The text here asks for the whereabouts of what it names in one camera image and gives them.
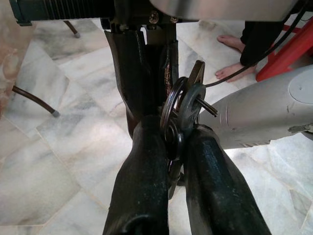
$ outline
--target black cable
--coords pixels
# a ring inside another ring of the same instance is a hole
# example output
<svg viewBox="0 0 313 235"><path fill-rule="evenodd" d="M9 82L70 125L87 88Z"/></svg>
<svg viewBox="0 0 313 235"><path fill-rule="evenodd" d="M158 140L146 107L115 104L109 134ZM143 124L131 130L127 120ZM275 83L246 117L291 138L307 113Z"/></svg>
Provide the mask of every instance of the black cable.
<svg viewBox="0 0 313 235"><path fill-rule="evenodd" d="M286 31L286 33L277 41L277 43L275 43L274 46L272 46L270 49L268 49L266 52L264 52L261 56L259 56L254 62L251 62L250 64L248 64L247 66L244 66L242 69L238 70L237 72L234 72L233 74L227 76L226 78L223 78L217 82L212 82L209 84L206 84L205 87L213 87L216 86L218 84L221 84L222 82L225 82L231 78L233 78L234 76L237 76L239 74L241 74L243 71L249 69L252 66L255 66L258 62L260 62L261 60L263 60L265 57L267 57L269 54L271 54L274 50L276 50L283 41L285 41L285 39L292 33L292 31L294 30L294 28L297 26L297 24L299 23L299 21L301 20L302 16L304 15L304 13L307 10L307 5L309 3L310 0L306 0L306 2L303 4L298 16L294 19L293 23L291 24L291 26L289 27L289 29Z"/></svg>

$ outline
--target metal pin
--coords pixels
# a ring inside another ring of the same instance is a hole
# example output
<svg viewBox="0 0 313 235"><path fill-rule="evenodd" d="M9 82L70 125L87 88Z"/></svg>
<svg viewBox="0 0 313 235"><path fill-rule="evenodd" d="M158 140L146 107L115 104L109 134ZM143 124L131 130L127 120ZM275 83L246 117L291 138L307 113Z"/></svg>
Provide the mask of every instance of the metal pin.
<svg viewBox="0 0 313 235"><path fill-rule="evenodd" d="M208 104L201 98L196 98L196 101L199 102L206 111L216 117L218 113L217 109L215 109L212 105Z"/></svg>

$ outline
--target chair leg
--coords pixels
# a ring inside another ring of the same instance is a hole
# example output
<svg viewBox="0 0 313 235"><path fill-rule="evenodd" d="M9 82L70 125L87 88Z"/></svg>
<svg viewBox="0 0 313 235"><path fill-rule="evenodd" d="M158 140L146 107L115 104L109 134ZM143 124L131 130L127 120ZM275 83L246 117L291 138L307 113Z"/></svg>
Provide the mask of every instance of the chair leg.
<svg viewBox="0 0 313 235"><path fill-rule="evenodd" d="M24 90L22 90L16 86L13 86L12 91L14 91L15 93L20 94L20 95L34 101L35 103L39 104L44 109L46 109L48 112L50 112L54 117L57 118L60 115L60 113L58 111L53 109L51 106L49 106L47 103L45 103L44 101L42 101L38 97L34 96L33 94L28 93L27 91L24 91Z"/></svg>
<svg viewBox="0 0 313 235"><path fill-rule="evenodd" d="M63 21L72 30L75 38L80 38L80 33L77 32L76 28L69 21Z"/></svg>

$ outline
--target person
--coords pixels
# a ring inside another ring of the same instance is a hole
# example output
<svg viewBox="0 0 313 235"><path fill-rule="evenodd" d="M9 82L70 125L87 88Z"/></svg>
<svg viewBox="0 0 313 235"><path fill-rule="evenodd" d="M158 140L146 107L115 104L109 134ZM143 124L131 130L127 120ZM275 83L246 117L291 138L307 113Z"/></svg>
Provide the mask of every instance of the person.
<svg viewBox="0 0 313 235"><path fill-rule="evenodd" d="M245 22L245 28L241 38L231 35L220 35L217 40L229 47L237 49L241 53L240 61L236 64L227 66L215 73L218 79L226 78L234 72L253 63L259 56L267 51L274 43L276 38L283 30L285 22L291 14L299 12L304 1L300 0L294 6L292 11L280 22ZM245 75L255 72L256 65L248 68L241 74L227 80L227 82L236 81Z"/></svg>

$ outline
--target bare foot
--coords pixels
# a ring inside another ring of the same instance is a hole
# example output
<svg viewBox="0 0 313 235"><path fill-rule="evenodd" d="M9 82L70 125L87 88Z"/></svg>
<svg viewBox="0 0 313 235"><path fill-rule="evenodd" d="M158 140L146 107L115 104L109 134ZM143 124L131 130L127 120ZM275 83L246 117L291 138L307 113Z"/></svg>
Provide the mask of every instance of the bare foot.
<svg viewBox="0 0 313 235"><path fill-rule="evenodd" d="M219 71L217 71L215 73L217 79L223 79L223 78L226 78L227 76L237 72L238 70L242 69L244 66L240 63L237 63L237 64L233 64L231 66L227 66ZM250 67L249 69L243 71L242 73L240 73L239 75L237 76L234 76L233 78L227 80L227 82L233 82L233 81L236 81L240 78L242 78L243 76L246 76L250 73L253 73L255 71L255 68L256 66L253 66L253 67Z"/></svg>
<svg viewBox="0 0 313 235"><path fill-rule="evenodd" d="M240 40L240 38L236 38L231 35L220 35L217 37L217 41L220 43L224 43L225 45L229 47L234 47L237 50L239 50L241 53L245 49L245 44L243 44Z"/></svg>

